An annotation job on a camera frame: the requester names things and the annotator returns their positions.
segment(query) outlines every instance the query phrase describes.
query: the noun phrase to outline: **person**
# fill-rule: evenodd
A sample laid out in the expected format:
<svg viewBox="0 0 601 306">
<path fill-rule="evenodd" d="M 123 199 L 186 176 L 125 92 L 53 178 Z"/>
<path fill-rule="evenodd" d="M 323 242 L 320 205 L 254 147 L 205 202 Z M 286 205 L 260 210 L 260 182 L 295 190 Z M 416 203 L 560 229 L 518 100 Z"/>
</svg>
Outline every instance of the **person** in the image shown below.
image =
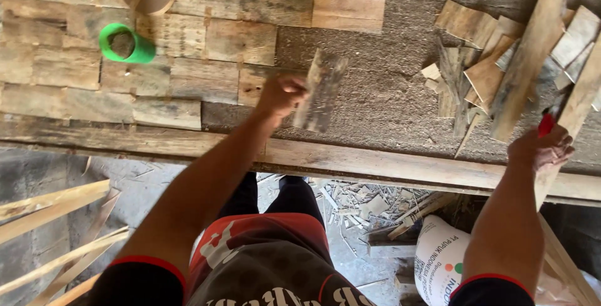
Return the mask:
<svg viewBox="0 0 601 306">
<path fill-rule="evenodd" d="M 248 170 L 306 96 L 301 79 L 268 80 L 250 117 L 167 187 L 94 284 L 90 305 L 373 306 L 334 269 L 317 202 L 301 177 L 283 177 L 266 213 L 257 209 Z M 565 162 L 571 141 L 556 126 L 509 147 L 507 171 L 476 222 L 450 304 L 533 304 L 543 256 L 534 176 Z"/>
</svg>

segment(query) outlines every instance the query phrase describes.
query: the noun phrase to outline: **hand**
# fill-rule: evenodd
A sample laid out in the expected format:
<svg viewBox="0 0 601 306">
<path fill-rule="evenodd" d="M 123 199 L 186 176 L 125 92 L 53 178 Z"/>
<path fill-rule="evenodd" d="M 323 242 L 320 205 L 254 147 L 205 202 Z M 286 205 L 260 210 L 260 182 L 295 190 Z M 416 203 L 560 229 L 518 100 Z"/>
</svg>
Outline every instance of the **hand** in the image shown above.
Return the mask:
<svg viewBox="0 0 601 306">
<path fill-rule="evenodd" d="M 277 74 L 265 82 L 255 112 L 276 119 L 280 125 L 282 119 L 307 98 L 308 93 L 304 85 L 304 79 L 289 74 Z"/>
<path fill-rule="evenodd" d="M 535 172 L 546 166 L 561 166 L 574 154 L 572 142 L 573 138 L 561 125 L 555 124 L 551 132 L 542 138 L 538 138 L 535 128 L 509 145 L 509 164 L 525 166 Z"/>
</svg>

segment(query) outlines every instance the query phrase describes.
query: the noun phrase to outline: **black pants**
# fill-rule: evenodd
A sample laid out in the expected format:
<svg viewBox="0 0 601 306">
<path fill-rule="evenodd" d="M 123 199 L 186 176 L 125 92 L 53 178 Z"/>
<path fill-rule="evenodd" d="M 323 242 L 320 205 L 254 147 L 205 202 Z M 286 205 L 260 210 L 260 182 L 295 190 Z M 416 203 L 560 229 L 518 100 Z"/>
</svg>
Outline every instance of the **black pants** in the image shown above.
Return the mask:
<svg viewBox="0 0 601 306">
<path fill-rule="evenodd" d="M 234 194 L 219 211 L 217 218 L 259 213 L 258 200 L 257 173 L 247 172 Z M 284 176 L 280 179 L 280 194 L 265 211 L 274 212 L 305 213 L 316 218 L 325 229 L 313 190 L 302 177 Z"/>
</svg>

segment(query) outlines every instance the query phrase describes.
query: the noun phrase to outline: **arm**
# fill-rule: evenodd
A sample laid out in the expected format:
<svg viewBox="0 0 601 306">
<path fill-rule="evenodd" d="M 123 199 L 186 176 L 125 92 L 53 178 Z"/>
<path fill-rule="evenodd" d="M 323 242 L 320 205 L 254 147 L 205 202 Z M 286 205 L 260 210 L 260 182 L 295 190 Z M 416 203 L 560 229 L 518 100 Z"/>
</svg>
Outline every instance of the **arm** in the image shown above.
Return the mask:
<svg viewBox="0 0 601 306">
<path fill-rule="evenodd" d="M 194 240 L 217 216 L 282 118 L 304 100 L 302 83 L 291 77 L 268 80 L 251 116 L 171 182 L 116 259 L 160 258 L 187 278 Z"/>
<path fill-rule="evenodd" d="M 572 137 L 559 125 L 543 138 L 537 134 L 532 130 L 509 146 L 505 174 L 472 230 L 462 280 L 497 273 L 518 280 L 534 295 L 545 254 L 534 198 L 536 172 L 567 162 L 574 152 Z"/>
</svg>

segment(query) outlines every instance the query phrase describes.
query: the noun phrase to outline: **shirt sleeve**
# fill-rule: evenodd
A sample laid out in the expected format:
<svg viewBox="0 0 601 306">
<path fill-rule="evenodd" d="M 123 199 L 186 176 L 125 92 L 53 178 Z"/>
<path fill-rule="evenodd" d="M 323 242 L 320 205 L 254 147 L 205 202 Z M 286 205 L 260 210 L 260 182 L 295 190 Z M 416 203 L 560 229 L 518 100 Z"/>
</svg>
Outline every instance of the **shirt sleeve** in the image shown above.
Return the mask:
<svg viewBox="0 0 601 306">
<path fill-rule="evenodd" d="M 112 262 L 90 291 L 90 305 L 182 306 L 185 280 L 172 264 L 147 256 Z"/>
<path fill-rule="evenodd" d="M 522 284 L 498 274 L 482 274 L 461 283 L 451 294 L 448 306 L 532 305 L 534 301 Z"/>
</svg>

